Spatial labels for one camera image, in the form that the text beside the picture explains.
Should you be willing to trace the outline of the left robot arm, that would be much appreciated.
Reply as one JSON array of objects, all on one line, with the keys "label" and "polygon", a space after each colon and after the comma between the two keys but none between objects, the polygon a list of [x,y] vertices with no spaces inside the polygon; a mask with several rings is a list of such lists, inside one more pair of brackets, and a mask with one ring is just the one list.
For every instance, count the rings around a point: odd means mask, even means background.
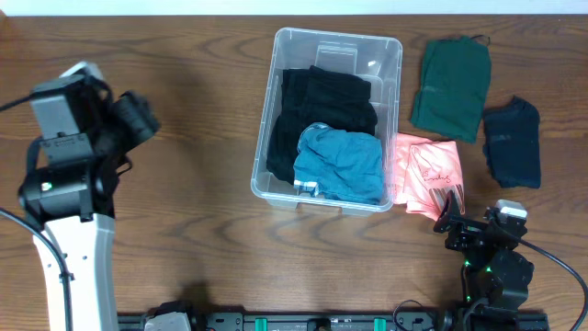
[{"label": "left robot arm", "polygon": [[35,86],[42,135],[28,148],[18,195],[44,273],[52,330],[116,330],[113,196],[129,151],[159,130],[148,101],[119,98],[82,71]]}]

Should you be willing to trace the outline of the blue garment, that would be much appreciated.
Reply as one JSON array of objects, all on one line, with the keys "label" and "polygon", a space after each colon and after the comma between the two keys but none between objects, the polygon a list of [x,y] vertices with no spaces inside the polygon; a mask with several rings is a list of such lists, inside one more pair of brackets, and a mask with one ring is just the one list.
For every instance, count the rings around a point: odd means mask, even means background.
[{"label": "blue garment", "polygon": [[384,195],[382,146],[363,132],[315,122],[301,134],[293,186],[313,197],[376,205]]}]

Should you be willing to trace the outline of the clear plastic storage bin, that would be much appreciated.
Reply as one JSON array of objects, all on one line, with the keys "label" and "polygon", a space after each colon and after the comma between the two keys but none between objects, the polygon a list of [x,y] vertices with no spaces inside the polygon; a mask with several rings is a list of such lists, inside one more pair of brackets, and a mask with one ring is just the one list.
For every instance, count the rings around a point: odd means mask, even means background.
[{"label": "clear plastic storage bin", "polygon": [[[256,145],[251,190],[272,206],[297,209],[300,204],[339,208],[343,214],[369,216],[392,205],[394,148],[398,133],[403,47],[393,37],[369,36],[313,29],[282,28],[274,38],[266,95]],[[375,136],[382,146],[385,187],[377,204],[352,203],[312,197],[277,179],[266,168],[270,136],[282,112],[281,84],[287,69],[315,65],[327,71],[356,75],[371,83],[369,102],[378,123]]]}]

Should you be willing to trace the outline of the dark green garment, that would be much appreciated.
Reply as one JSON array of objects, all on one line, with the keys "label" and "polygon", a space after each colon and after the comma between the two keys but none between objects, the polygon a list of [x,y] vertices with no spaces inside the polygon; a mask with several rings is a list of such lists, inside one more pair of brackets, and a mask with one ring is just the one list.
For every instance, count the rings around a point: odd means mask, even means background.
[{"label": "dark green garment", "polygon": [[412,125],[452,140],[475,143],[491,75],[489,46],[477,36],[429,41]]}]

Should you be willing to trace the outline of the dark navy garment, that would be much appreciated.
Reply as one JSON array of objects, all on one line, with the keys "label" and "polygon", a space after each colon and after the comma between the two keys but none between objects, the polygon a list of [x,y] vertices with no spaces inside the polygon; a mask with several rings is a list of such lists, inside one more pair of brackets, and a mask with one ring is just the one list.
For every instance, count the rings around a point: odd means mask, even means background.
[{"label": "dark navy garment", "polygon": [[517,96],[484,112],[482,151],[501,188],[540,188],[539,124],[537,108]]}]

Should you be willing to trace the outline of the black garment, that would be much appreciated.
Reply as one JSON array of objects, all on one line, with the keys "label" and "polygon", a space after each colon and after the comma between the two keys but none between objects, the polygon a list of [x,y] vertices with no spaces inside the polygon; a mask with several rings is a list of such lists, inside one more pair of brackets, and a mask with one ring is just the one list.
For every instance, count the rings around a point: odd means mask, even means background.
[{"label": "black garment", "polygon": [[378,117],[370,104],[371,83],[352,74],[287,69],[281,84],[281,113],[273,126],[266,168],[277,179],[294,181],[302,132],[315,122],[334,129],[373,135]]}]

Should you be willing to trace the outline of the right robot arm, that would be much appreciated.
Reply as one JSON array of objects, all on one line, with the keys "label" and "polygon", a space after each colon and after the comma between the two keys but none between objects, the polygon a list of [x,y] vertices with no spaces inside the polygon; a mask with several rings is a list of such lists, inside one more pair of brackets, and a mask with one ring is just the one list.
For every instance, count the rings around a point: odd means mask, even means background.
[{"label": "right robot arm", "polygon": [[461,253],[463,302],[437,320],[438,330],[516,330],[518,308],[528,298],[534,265],[515,249],[527,233],[522,204],[498,200],[481,221],[466,218],[447,193],[434,231],[447,234],[445,248]]}]

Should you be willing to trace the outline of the black mounting rail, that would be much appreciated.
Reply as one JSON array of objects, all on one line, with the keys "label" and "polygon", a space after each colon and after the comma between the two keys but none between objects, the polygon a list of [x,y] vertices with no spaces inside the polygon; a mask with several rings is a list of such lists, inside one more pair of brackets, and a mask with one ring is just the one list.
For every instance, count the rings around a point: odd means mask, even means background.
[{"label": "black mounting rail", "polygon": [[199,313],[188,302],[166,302],[144,314],[120,314],[120,330],[186,331],[549,331],[543,313],[492,314],[481,304],[438,312],[399,305],[390,314]]}]

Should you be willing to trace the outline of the coral pink folded shirt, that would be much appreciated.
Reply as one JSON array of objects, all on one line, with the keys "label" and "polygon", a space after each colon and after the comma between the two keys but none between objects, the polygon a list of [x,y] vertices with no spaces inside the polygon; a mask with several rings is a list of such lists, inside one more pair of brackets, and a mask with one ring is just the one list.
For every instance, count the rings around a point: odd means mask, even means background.
[{"label": "coral pink folded shirt", "polygon": [[396,136],[392,176],[394,203],[412,214],[437,220],[449,192],[465,212],[463,173],[454,141],[435,142],[399,133]]}]

